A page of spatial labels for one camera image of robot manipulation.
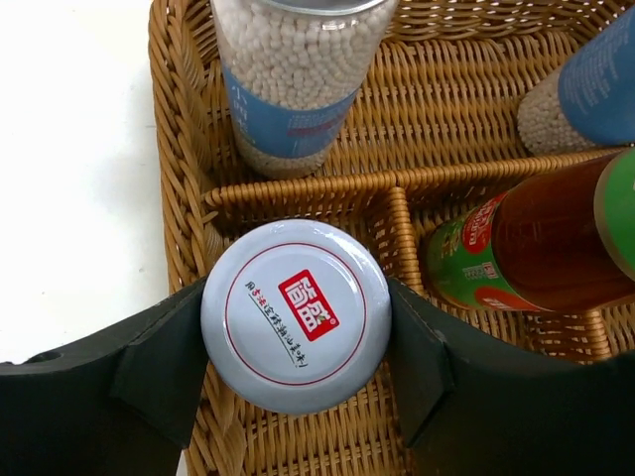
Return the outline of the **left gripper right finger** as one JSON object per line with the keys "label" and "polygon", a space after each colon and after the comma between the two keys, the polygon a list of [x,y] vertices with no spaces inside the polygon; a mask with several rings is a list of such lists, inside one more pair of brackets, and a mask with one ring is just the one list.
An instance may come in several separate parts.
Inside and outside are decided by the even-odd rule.
{"label": "left gripper right finger", "polygon": [[421,475],[630,475],[634,355],[580,365],[492,337],[391,280],[389,366]]}

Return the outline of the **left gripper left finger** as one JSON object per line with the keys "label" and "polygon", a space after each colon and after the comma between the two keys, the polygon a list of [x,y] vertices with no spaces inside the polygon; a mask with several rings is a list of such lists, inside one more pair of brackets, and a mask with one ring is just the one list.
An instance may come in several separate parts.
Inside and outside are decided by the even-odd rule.
{"label": "left gripper left finger", "polygon": [[2,474],[176,474],[207,366],[204,284],[22,364],[2,363]]}

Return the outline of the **red sauce bottle yellow cap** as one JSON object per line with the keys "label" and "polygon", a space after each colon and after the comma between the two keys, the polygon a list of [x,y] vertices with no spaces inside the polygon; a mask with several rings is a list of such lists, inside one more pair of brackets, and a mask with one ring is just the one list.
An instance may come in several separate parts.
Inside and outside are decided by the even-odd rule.
{"label": "red sauce bottle yellow cap", "polygon": [[581,312],[634,299],[634,152],[523,180],[441,225],[429,289],[458,307]]}

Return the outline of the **dark paste jar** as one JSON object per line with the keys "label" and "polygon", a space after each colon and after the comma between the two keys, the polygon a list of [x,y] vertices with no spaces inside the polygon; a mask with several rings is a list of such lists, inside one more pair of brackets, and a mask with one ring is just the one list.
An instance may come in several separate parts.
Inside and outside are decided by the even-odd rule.
{"label": "dark paste jar", "polygon": [[248,403],[318,413],[361,390],[391,329],[386,278],[340,229],[286,219],[237,239],[203,291],[201,334],[215,371]]}

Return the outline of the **tall blue label jar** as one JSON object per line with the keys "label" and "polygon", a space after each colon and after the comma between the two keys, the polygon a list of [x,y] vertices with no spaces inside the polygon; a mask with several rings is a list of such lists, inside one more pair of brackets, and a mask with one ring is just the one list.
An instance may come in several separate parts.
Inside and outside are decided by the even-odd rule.
{"label": "tall blue label jar", "polygon": [[634,143],[633,8],[525,95],[517,129],[537,156]]}

